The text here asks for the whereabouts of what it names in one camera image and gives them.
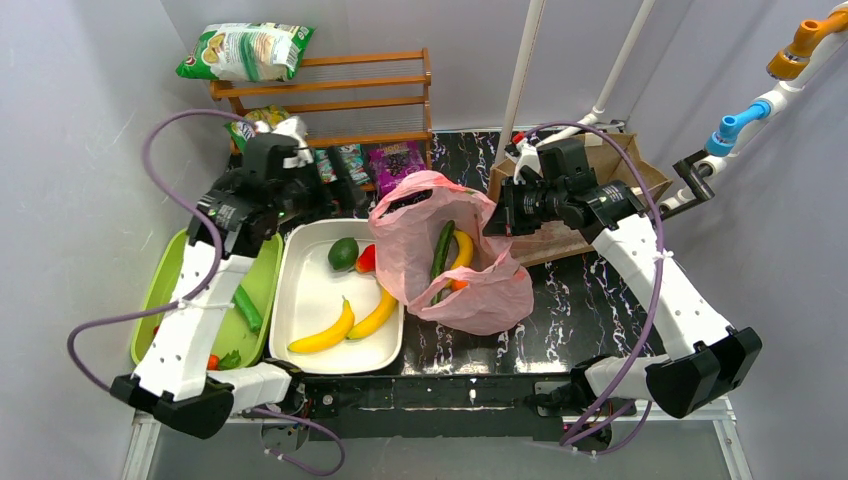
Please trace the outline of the pink plastic grocery bag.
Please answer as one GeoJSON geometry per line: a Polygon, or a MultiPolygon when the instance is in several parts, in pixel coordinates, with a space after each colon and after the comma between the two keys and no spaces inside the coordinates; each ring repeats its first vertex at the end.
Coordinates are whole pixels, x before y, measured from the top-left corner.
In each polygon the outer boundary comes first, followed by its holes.
{"type": "Polygon", "coordinates": [[[507,237],[486,237],[484,193],[423,170],[368,219],[380,284],[414,316],[478,336],[509,330],[534,308],[532,279],[507,237]]]}

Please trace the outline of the orange fruit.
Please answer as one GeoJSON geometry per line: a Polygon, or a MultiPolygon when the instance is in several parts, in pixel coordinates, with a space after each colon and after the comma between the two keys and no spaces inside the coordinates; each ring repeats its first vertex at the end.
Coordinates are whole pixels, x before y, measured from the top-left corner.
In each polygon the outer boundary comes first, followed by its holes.
{"type": "Polygon", "coordinates": [[[462,290],[463,288],[467,287],[468,285],[469,285],[469,283],[467,281],[452,280],[449,288],[452,291],[456,292],[456,291],[462,290]]]}

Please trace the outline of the long green cucumber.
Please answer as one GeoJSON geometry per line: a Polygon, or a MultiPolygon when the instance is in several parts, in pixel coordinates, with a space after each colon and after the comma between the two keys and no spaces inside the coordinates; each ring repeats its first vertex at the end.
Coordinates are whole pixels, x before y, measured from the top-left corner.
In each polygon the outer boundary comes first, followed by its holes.
{"type": "Polygon", "coordinates": [[[435,281],[436,278],[445,271],[450,242],[453,239],[454,231],[455,222],[453,220],[449,220],[445,223],[440,232],[430,267],[431,282],[435,281]]]}

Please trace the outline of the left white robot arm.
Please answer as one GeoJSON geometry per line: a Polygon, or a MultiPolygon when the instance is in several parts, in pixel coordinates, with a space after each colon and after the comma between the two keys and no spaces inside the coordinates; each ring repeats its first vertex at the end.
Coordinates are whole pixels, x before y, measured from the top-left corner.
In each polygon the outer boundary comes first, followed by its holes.
{"type": "Polygon", "coordinates": [[[337,154],[328,155],[337,180],[326,184],[313,153],[302,134],[259,133],[243,148],[241,167],[195,203],[173,306],[134,371],[112,380],[114,398],[199,439],[234,413],[285,398],[291,376],[280,367],[211,371],[207,364],[238,287],[280,225],[327,218],[362,201],[337,154]]]}

